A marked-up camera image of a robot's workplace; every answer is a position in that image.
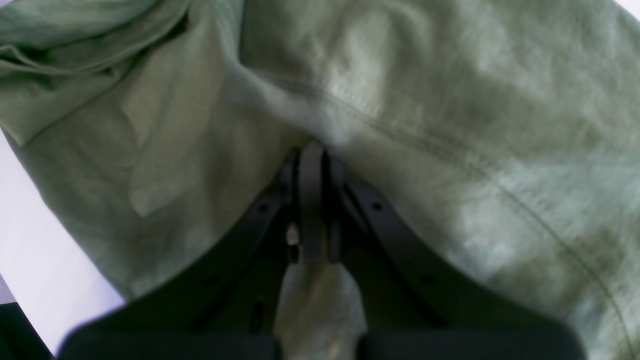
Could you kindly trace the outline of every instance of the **white floor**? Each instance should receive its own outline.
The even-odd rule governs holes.
[[[618,2],[640,18],[640,0]],[[0,169],[0,274],[55,354],[71,329],[123,302],[47,209],[1,134]],[[13,297],[0,279],[3,301]]]
[[[15,302],[15,299],[9,291],[9,287],[4,283],[2,275],[0,275],[0,305],[11,304],[12,302]]]

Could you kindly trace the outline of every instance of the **olive green fabric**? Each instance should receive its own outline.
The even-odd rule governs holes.
[[[17,0],[0,126],[127,299],[323,142],[430,246],[640,359],[640,27],[609,0]],[[291,268],[289,359],[351,359],[341,266]]]

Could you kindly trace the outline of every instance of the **black plastic bracket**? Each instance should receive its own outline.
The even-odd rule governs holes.
[[[413,234],[381,194],[313,144],[288,155],[205,256],[150,295],[74,332],[60,359],[84,359],[91,347],[111,356],[105,359],[125,358],[123,349],[167,343],[184,348],[182,359],[205,358],[215,349],[217,359],[277,359],[271,333],[278,296],[300,253],[304,263],[342,263],[358,283],[371,330],[359,359],[584,358],[569,328],[457,271]],[[154,336],[163,343],[154,343]],[[450,351],[442,346],[452,343],[460,345]],[[201,356],[187,346],[202,348]],[[476,350],[461,351],[465,346]]]

